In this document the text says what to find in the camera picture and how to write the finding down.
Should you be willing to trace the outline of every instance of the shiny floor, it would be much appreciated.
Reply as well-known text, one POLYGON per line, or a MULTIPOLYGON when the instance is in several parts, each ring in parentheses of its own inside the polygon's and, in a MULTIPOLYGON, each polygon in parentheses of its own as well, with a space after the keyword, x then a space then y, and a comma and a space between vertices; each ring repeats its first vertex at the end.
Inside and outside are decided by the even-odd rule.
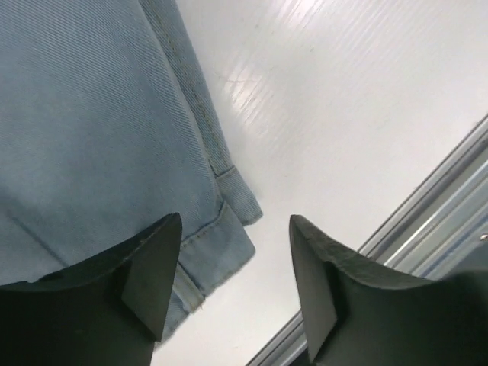
POLYGON ((289 215, 358 248, 488 111, 488 4, 178 4, 265 217, 254 259, 152 364, 244 365, 299 308, 289 215))

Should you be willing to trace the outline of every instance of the stitched seam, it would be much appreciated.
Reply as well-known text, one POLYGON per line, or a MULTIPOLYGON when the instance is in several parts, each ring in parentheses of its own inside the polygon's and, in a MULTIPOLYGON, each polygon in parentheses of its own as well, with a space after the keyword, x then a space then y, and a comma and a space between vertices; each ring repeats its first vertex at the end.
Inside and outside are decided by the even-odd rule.
MULTIPOLYGON (((183 69, 183 73, 187 76, 187 80, 188 80, 188 86, 190 87, 190 90, 191 90, 191 93, 193 94, 193 96, 195 96, 195 100, 196 100, 196 107, 197 109, 202 113, 204 119, 206 120, 206 122, 209 123, 209 125, 212 124, 212 121, 210 119, 210 117, 208 116, 208 113, 207 111, 205 110, 201 100, 197 97, 197 92, 196 92, 196 88, 195 88, 195 84, 193 82, 193 79, 189 77, 189 71, 188 71, 188 65, 186 63, 183 63, 181 61, 181 53, 179 52, 179 49, 177 48, 177 46, 175 45, 174 42, 172 42, 172 39, 171 37, 169 36, 168 32, 166 31, 165 27, 164 27, 164 22, 162 21, 161 17, 159 16, 158 14, 158 11, 156 10, 157 7, 155 6, 154 0, 148 0, 148 5, 151 7, 152 9, 152 12, 154 14, 154 17, 155 19, 158 21, 159 23, 159 27, 161 29, 161 32, 164 33, 164 35, 166 36, 166 39, 168 40, 169 42, 169 45, 171 46, 173 52, 175 53, 175 58, 176 58, 176 62, 180 65, 180 67, 183 69)), ((215 134, 215 132, 213 131, 213 129, 209 129, 210 130, 210 134, 212 135, 213 139, 215 141, 219 141, 219 139, 217 138, 218 136, 215 134)), ((205 149, 210 151, 210 149, 207 148, 207 143, 205 143, 205 140, 204 140, 204 145, 205 145, 205 149)), ((223 159, 223 157, 221 156, 222 154, 220 154, 219 152, 219 157, 218 159, 221 159, 223 161, 225 161, 225 159, 223 159)), ((216 172, 217 170, 215 169, 215 164, 214 164, 214 159, 212 157, 212 154, 208 153, 208 156, 209 156, 209 163, 210 163, 210 167, 212 168, 213 172, 216 172)))
POLYGON ((193 294, 193 296, 178 296, 182 301, 186 301, 190 306, 191 311, 195 311, 203 302, 204 302, 204 295, 202 294, 201 290, 197 287, 197 285, 189 278, 188 274, 186 273, 185 269, 181 264, 178 263, 178 271, 180 272, 179 277, 185 282, 186 288, 193 294))
POLYGON ((207 235, 208 231, 212 228, 214 228, 216 225, 220 223, 220 221, 223 218, 224 211, 228 209, 228 205, 226 202, 223 202, 222 205, 220 206, 219 213, 217 214, 217 217, 213 220, 211 220, 209 223, 204 224, 200 229, 195 231, 194 233, 188 235, 186 238, 184 238, 181 241, 181 249, 183 249, 185 246, 188 244, 194 242, 197 239, 200 239, 201 237, 207 235))

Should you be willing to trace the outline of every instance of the pant leg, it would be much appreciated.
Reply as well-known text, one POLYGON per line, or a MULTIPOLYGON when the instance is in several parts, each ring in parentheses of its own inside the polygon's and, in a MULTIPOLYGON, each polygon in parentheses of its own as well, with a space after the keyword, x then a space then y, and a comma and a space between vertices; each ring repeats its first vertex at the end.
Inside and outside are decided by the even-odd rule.
POLYGON ((0 281, 33 281, 179 212, 167 336, 251 258, 138 0, 2 2, 0 85, 0 275, 14 274, 0 281))
POLYGON ((257 200, 230 158, 219 119, 175 0, 140 0, 181 91, 197 121, 220 193, 243 224, 262 216, 257 200))

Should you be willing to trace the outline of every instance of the light blue denim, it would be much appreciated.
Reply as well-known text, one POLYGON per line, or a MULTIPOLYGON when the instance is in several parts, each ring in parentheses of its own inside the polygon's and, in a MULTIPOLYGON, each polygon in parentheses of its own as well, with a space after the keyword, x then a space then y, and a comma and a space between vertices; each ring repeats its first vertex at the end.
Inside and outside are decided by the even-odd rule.
POLYGON ((179 212, 168 338, 254 248, 174 0, 0 3, 0 284, 35 281, 179 212))

